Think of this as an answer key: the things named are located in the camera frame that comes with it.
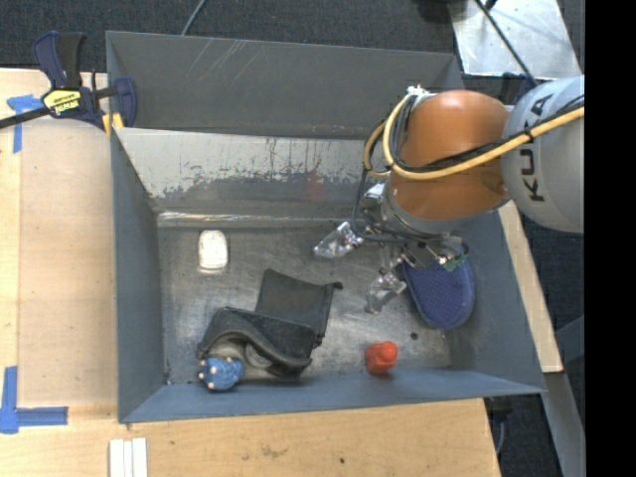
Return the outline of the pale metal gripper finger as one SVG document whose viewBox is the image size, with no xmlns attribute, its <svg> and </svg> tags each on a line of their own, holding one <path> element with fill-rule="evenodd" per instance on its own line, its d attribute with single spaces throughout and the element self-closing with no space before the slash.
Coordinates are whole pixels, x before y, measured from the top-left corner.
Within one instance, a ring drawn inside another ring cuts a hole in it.
<svg viewBox="0 0 636 477">
<path fill-rule="evenodd" d="M 406 282 L 396 267 L 382 269 L 367 289 L 365 311 L 370 314 L 380 313 L 386 304 L 405 290 Z"/>
<path fill-rule="evenodd" d="M 337 228 L 329 232 L 312 249 L 315 256 L 336 259 L 361 247 L 364 239 L 358 236 L 348 221 L 341 223 Z"/>
</svg>

